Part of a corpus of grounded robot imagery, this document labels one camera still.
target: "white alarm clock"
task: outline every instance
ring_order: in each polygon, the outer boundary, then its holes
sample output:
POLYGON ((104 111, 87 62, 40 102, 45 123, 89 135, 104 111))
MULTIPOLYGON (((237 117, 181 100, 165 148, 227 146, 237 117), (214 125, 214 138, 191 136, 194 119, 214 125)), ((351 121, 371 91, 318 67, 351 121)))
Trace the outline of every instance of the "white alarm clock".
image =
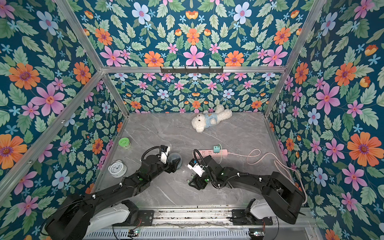
POLYGON ((119 178, 127 172, 127 166, 121 160, 116 160, 108 167, 108 171, 113 177, 119 178))

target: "marble floor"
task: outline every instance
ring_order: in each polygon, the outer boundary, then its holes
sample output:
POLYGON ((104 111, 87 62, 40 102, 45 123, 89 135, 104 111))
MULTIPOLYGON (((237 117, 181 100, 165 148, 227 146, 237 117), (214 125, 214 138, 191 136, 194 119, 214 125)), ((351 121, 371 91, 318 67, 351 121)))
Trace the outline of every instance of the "marble floor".
MULTIPOLYGON (((172 152, 182 156, 182 167, 175 173, 166 172, 158 176, 144 192, 130 198, 137 206, 170 206, 170 205, 227 205, 247 204, 252 198, 262 199, 261 195, 243 189, 215 189, 207 185, 198 191, 190 187, 187 180, 194 172, 187 167, 193 158, 193 149, 212 149, 220 143, 229 152, 247 155, 255 148, 261 150, 261 156, 266 152, 276 153, 263 120, 262 113, 233 113, 230 119, 210 127, 202 133, 197 133, 191 125, 195 114, 131 114, 124 130, 123 137, 128 137, 132 146, 128 150, 117 148, 113 161, 122 160, 128 170, 125 176, 134 173, 141 166, 140 158, 150 147, 167 145, 172 152)), ((253 174, 271 174, 276 171, 273 156, 268 155, 257 165, 248 165, 245 157, 229 154, 223 157, 223 167, 233 167, 240 171, 253 174)), ((106 171, 101 189, 120 182, 106 171)))

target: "power outlet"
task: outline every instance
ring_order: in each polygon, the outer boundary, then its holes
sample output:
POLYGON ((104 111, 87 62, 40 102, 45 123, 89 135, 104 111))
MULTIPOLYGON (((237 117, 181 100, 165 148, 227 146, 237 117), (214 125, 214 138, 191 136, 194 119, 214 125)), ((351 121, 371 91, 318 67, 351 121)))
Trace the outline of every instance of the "power outlet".
POLYGON ((211 155, 212 157, 228 156, 228 150, 227 149, 221 149, 220 152, 214 152, 213 149, 199 150, 199 152, 201 153, 201 156, 203 156, 203 157, 206 157, 208 155, 211 155))

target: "white arm segment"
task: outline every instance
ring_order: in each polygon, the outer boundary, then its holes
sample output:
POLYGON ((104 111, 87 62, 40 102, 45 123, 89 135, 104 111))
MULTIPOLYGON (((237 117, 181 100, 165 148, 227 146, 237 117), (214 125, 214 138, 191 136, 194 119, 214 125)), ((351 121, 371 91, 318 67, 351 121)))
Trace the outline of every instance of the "white arm segment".
POLYGON ((91 218, 85 235, 115 223, 122 223, 127 219, 128 215, 128 207, 124 204, 104 209, 91 218))
POLYGON ((272 211, 271 207, 265 199, 254 201, 250 211, 252 215, 257 217, 258 219, 276 216, 276 214, 272 211))

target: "teddy bear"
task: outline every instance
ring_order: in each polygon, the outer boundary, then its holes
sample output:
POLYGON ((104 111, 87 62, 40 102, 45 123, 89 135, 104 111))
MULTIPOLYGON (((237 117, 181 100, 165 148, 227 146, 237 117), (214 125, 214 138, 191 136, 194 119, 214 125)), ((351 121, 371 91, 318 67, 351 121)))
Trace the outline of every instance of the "teddy bear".
POLYGON ((204 129, 215 126, 219 124, 220 121, 230 117, 232 117, 232 111, 230 109, 224 109, 224 106, 219 104, 214 113, 208 113, 208 111, 205 110, 202 114, 199 113, 194 117, 192 119, 192 127, 196 129, 197 132, 202 132, 204 129))

